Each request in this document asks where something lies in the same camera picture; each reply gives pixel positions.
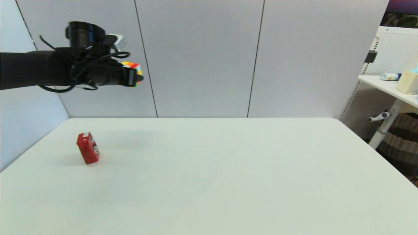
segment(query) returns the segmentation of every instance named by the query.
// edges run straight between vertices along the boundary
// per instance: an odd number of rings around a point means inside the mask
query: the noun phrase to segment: gray wall panel
[[[339,118],[387,0],[266,0],[250,117]]]
[[[246,117],[263,0],[137,0],[159,117]]]
[[[137,88],[99,87],[97,91],[74,89],[61,94],[71,117],[155,117],[155,106],[141,41],[134,0],[18,0],[38,50],[50,50],[42,35],[55,47],[68,47],[64,29],[69,21],[86,21],[106,33],[126,38],[126,59],[140,63],[144,81]]]

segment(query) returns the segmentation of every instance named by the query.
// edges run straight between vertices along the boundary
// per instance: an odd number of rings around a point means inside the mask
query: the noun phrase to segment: white wall
[[[263,0],[137,0],[159,117],[246,117]]]
[[[35,50],[14,0],[1,0],[0,24],[0,52]],[[0,115],[0,171],[68,119],[59,96],[39,87],[0,91]]]
[[[387,0],[266,0],[249,117],[340,118]]]

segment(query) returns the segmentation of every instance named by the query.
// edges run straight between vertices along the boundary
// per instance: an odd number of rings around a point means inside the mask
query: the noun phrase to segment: rubik's cube
[[[136,63],[132,63],[132,62],[127,62],[127,61],[123,61],[121,64],[123,64],[124,67],[126,68],[131,68],[131,69],[136,69],[136,73],[138,75],[142,76],[142,70],[141,70],[141,66],[140,64],[136,64]]]

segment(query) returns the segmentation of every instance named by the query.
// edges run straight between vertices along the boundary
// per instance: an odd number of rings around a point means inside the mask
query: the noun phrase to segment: pegboard
[[[377,57],[373,63],[364,64],[361,75],[414,68],[418,62],[418,29],[379,27],[370,50],[377,51]],[[393,96],[358,82],[341,121],[361,138],[371,138],[378,122],[370,123],[367,118],[390,109],[394,101]]]
[[[371,50],[377,51],[377,57],[364,65],[362,75],[413,69],[418,63],[418,29],[379,27]]]

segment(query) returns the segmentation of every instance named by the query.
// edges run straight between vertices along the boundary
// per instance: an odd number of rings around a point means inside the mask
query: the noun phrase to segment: white desk
[[[331,118],[74,118],[0,177],[2,235],[418,234],[418,190]]]
[[[418,107],[418,95],[405,94],[396,89],[396,85],[398,84],[397,81],[382,81],[380,79],[380,76],[360,75],[359,80],[396,97],[395,103],[389,110],[391,116],[386,118],[382,122],[382,124],[380,125],[380,127],[378,128],[378,130],[369,142],[369,145],[372,148],[377,149],[377,147],[379,146],[380,142],[382,142],[387,131],[389,130],[392,123],[395,121],[399,111],[402,109],[404,104],[408,103],[414,107]]]

